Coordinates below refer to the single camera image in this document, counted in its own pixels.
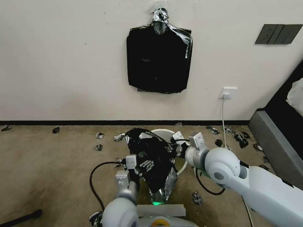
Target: white pillow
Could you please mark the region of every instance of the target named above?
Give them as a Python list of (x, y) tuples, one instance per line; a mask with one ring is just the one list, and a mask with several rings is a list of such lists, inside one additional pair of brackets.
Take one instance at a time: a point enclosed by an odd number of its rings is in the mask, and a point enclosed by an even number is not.
[(286, 102), (303, 117), (303, 78), (293, 83)]

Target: white wall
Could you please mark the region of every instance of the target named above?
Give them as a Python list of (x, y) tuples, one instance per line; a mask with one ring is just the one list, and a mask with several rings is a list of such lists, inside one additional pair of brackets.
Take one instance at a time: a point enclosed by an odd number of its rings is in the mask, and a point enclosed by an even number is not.
[(0, 1), (0, 120), (230, 120), (264, 107), (303, 58), (290, 45), (254, 45), (264, 23), (303, 23), (302, 0), (169, 0), (170, 22), (192, 29), (187, 89), (128, 85), (126, 37), (150, 22), (152, 0)]

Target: green light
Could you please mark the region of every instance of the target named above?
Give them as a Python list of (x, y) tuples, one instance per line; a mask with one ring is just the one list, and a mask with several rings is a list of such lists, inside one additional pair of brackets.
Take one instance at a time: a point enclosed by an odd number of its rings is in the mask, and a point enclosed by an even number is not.
[(153, 205), (155, 205), (155, 206), (158, 206), (158, 205), (160, 205), (160, 204), (163, 204), (163, 203), (161, 203), (161, 202), (152, 202), (153, 203)]

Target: black baseboard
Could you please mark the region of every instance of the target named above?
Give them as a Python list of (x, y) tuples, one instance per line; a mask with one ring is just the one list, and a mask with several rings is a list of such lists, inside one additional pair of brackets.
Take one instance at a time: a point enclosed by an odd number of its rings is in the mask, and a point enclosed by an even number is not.
[[(222, 121), (213, 120), (62, 120), (62, 121), (0, 121), (0, 125), (222, 125)], [(248, 125), (249, 120), (226, 120), (225, 125)]]

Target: black cable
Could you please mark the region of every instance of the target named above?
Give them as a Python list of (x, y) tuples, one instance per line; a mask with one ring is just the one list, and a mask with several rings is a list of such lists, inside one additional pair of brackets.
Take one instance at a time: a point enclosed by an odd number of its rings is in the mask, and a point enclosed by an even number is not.
[(176, 142), (177, 141), (188, 141), (188, 142), (190, 142), (190, 140), (187, 140), (187, 139), (177, 139), (177, 140), (175, 140)]
[(212, 195), (221, 195), (221, 194), (225, 191), (224, 188), (223, 188), (220, 192), (212, 192), (212, 191), (208, 190), (208, 189), (202, 184), (202, 182), (200, 181), (199, 176), (198, 176), (198, 169), (197, 169), (197, 168), (196, 168), (196, 178), (197, 178), (199, 184), (202, 186), (202, 188), (203, 188), (205, 191), (207, 191), (208, 193), (212, 194)]
[(95, 195), (95, 197), (97, 198), (97, 200), (99, 201), (99, 203), (100, 203), (100, 205), (101, 205), (102, 212), (104, 212), (105, 207), (104, 207), (104, 205), (103, 205), (102, 200), (100, 199), (100, 197), (98, 196), (97, 192), (95, 191), (94, 186), (92, 185), (92, 175), (94, 174), (95, 170), (96, 170), (97, 168), (99, 168), (100, 166), (102, 166), (102, 165), (105, 165), (105, 164), (119, 164), (119, 163), (120, 163), (120, 162), (103, 162), (103, 163), (97, 165), (97, 166), (92, 170), (91, 175), (90, 175), (90, 177), (89, 177), (89, 185), (90, 185), (90, 187), (91, 187), (91, 190), (92, 190), (93, 194)]

